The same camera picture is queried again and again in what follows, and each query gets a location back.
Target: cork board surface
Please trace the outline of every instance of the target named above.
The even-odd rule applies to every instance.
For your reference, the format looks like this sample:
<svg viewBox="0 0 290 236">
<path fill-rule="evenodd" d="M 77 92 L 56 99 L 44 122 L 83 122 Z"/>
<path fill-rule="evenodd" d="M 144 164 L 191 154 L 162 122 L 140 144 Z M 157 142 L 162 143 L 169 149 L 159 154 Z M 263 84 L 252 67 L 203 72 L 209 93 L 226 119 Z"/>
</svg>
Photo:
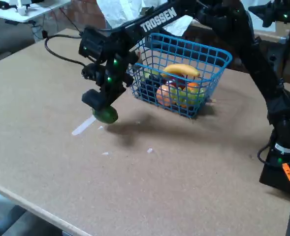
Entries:
<svg viewBox="0 0 290 236">
<path fill-rule="evenodd" d="M 84 61 L 78 45 L 49 42 Z M 75 236 L 285 234 L 290 198 L 258 182 L 271 127 L 248 74 L 226 70 L 196 120 L 127 91 L 117 123 L 72 136 L 91 116 L 81 95 L 95 88 L 81 69 L 43 42 L 0 61 L 2 194 Z"/>
</svg>

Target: blue plastic basket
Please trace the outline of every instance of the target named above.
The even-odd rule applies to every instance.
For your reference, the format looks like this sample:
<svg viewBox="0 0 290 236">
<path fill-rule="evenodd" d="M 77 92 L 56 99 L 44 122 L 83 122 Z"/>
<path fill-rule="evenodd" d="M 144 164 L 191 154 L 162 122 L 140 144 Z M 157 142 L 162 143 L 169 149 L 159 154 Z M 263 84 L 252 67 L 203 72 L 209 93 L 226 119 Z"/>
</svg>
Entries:
<svg viewBox="0 0 290 236">
<path fill-rule="evenodd" d="M 136 51 L 142 63 L 128 69 L 134 78 L 131 86 L 133 95 L 188 118 L 196 116 L 210 98 L 232 60 L 232 55 L 225 50 L 160 33 L 152 33 L 140 41 Z M 191 65 L 200 72 L 200 76 L 182 77 L 163 72 L 167 65 L 173 63 Z"/>
</svg>

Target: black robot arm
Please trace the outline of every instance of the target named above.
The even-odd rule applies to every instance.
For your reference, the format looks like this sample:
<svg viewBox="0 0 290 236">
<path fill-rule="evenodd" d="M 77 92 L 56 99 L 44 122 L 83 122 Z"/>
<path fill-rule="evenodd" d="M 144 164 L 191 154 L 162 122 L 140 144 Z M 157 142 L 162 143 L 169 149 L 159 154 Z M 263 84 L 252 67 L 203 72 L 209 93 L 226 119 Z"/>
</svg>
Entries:
<svg viewBox="0 0 290 236">
<path fill-rule="evenodd" d="M 255 39 L 251 17 L 239 0 L 169 0 L 156 9 L 149 9 L 146 16 L 112 30 L 109 36 L 97 29 L 86 28 L 79 53 L 95 58 L 96 62 L 86 66 L 82 74 L 86 79 L 96 81 L 100 92 L 94 89 L 86 92 L 83 102 L 99 112 L 109 107 L 126 90 L 123 82 L 127 87 L 133 82 L 126 73 L 128 65 L 138 60 L 131 48 L 151 32 L 183 15 L 193 16 L 212 28 L 241 58 L 266 101 L 267 118 L 274 126 L 265 147 L 270 148 L 267 160 L 260 158 L 261 150 L 258 153 L 258 158 L 265 164 L 264 169 L 269 171 L 269 178 L 264 178 L 262 173 L 260 181 L 290 192 L 290 183 L 282 170 L 284 163 L 290 165 L 290 92 L 260 51 L 260 39 Z"/>
</svg>

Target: yellow banana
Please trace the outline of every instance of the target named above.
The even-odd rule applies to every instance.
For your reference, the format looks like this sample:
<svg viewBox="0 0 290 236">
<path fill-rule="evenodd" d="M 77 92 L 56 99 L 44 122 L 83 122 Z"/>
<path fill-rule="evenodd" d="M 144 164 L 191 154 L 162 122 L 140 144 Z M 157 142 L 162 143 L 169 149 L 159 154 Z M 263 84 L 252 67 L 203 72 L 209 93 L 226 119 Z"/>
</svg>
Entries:
<svg viewBox="0 0 290 236">
<path fill-rule="evenodd" d="M 171 74 L 182 74 L 196 77 L 200 76 L 200 72 L 198 70 L 186 64 L 171 64 L 168 65 L 163 71 Z"/>
</svg>

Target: orange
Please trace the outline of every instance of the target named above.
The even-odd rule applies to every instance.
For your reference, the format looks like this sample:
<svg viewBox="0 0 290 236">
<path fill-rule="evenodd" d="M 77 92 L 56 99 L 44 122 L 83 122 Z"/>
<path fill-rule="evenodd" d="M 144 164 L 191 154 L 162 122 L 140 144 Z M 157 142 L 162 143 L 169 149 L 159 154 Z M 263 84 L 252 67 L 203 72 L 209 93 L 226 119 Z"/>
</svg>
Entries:
<svg viewBox="0 0 290 236">
<path fill-rule="evenodd" d="M 169 86 L 170 86 L 170 90 L 175 90 L 176 91 L 176 87 L 171 85 L 171 84 L 169 84 L 169 85 L 161 85 L 157 89 L 157 93 L 156 93 L 157 101 L 161 105 L 165 105 L 167 107 L 169 107 L 171 103 L 175 103 L 175 101 L 173 101 L 173 99 L 172 99 L 172 95 L 173 95 L 174 92 L 172 92 L 170 94 Z"/>
</svg>

